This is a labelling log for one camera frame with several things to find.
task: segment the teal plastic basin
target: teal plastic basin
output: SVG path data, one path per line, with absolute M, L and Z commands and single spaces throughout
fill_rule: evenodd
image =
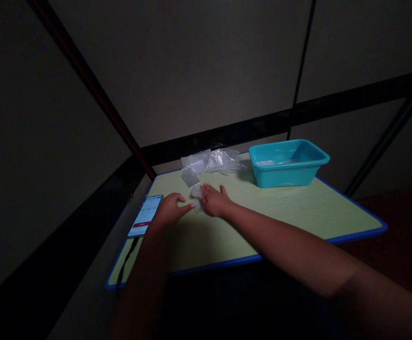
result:
M 309 185 L 330 157 L 306 139 L 255 145 L 249 149 L 259 187 Z

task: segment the phone screen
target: phone screen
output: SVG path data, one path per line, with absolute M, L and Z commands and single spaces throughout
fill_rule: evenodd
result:
M 149 223 L 153 220 L 162 198 L 163 195 L 158 195 L 146 199 L 127 237 L 142 236 L 146 233 L 146 229 L 148 229 Z

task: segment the crumpled plastic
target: crumpled plastic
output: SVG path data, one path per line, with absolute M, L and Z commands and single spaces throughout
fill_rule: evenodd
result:
M 199 185 L 195 185 L 190 192 L 190 197 L 195 198 L 198 201 L 197 207 L 195 209 L 195 214 L 198 214 L 203 211 L 203 204 L 201 203 L 201 198 L 203 197 L 203 193 L 201 192 L 201 187 Z
M 239 151 L 233 149 L 207 149 L 187 157 L 181 157 L 181 178 L 188 187 L 193 187 L 200 181 L 198 175 L 207 172 L 220 172 L 224 175 L 247 170 L 247 166 L 240 163 Z

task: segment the right hand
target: right hand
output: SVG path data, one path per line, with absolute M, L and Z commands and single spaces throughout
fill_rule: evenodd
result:
M 233 203 L 222 184 L 220 185 L 220 192 L 210 184 L 202 184 L 201 193 L 203 194 L 201 203 L 203 203 L 205 212 L 210 216 L 223 217 Z

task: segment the table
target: table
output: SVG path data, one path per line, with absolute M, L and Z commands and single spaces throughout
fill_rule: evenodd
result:
M 244 164 L 249 164 L 248 153 L 241 157 Z M 197 199 L 189 196 L 191 189 L 180 175 L 179 170 L 157 176 L 148 196 L 167 196 L 171 192 L 179 192 L 187 203 L 198 203 Z M 259 188 L 252 169 L 229 176 L 207 173 L 200 175 L 199 179 L 217 189 L 223 184 L 234 202 L 295 225 L 334 244 L 376 236 L 387 230 L 381 219 L 319 178 L 314 178 L 309 186 L 275 188 Z M 199 210 L 198 204 L 168 234 L 169 274 L 223 268 L 262 259 L 228 222 Z M 142 238 L 126 263 L 122 286 L 132 269 L 141 242 Z M 132 239 L 125 241 L 105 284 L 107 289 L 115 289 L 131 243 Z

